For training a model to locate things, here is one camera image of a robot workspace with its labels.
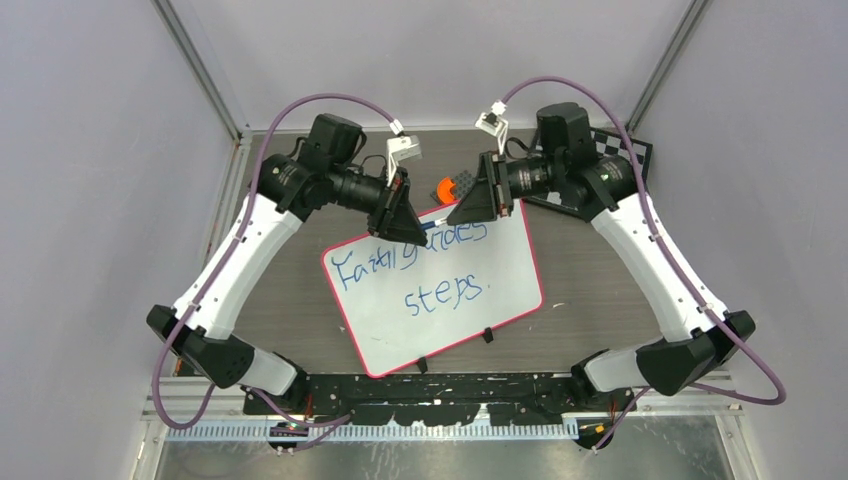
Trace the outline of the pink-framed whiteboard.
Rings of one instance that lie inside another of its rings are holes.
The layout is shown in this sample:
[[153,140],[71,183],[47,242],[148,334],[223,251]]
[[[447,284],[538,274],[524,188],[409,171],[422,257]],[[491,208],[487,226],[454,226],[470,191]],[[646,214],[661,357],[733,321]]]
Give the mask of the pink-framed whiteboard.
[[321,263],[365,373],[410,367],[538,311],[544,291],[526,207],[429,230],[425,246],[354,237]]

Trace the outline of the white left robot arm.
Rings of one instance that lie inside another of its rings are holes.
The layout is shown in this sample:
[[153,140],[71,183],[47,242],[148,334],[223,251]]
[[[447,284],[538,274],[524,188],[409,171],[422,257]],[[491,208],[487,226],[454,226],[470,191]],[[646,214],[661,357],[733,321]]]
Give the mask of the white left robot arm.
[[170,351],[219,388],[259,389],[280,412],[298,412],[307,398],[300,369],[234,333],[247,297],[284,244],[316,210],[332,204],[366,216],[379,239],[423,246],[427,235],[409,199],[403,160],[422,155],[420,142],[399,127],[386,142],[377,176],[354,164],[367,141],[362,127],[333,114],[318,115],[289,154],[259,164],[228,241],[172,305],[155,305],[148,326]]

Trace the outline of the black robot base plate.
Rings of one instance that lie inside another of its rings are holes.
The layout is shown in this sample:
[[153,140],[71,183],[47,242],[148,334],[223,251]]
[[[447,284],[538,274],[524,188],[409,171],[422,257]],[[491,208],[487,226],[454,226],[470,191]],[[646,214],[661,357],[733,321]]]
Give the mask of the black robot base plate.
[[632,400],[631,389],[589,395],[562,373],[311,374],[283,395],[247,392],[247,415],[277,410],[319,422],[345,417],[352,425],[467,426],[480,414],[491,425],[547,426],[564,415],[587,413],[609,420]]

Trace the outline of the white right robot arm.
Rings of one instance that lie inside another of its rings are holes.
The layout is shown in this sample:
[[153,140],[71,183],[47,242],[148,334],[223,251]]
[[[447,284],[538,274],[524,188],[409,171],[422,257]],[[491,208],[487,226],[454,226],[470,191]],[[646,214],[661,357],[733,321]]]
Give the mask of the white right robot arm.
[[661,337],[627,349],[603,350],[574,365],[574,403],[596,410],[612,391],[650,387],[672,396],[724,365],[755,323],[731,312],[697,280],[663,230],[631,162],[602,155],[587,111],[574,102],[536,113],[539,150],[508,161],[495,151],[479,156],[477,177],[447,217],[450,225],[492,222],[511,215],[518,199],[556,192],[624,262],[647,299]]

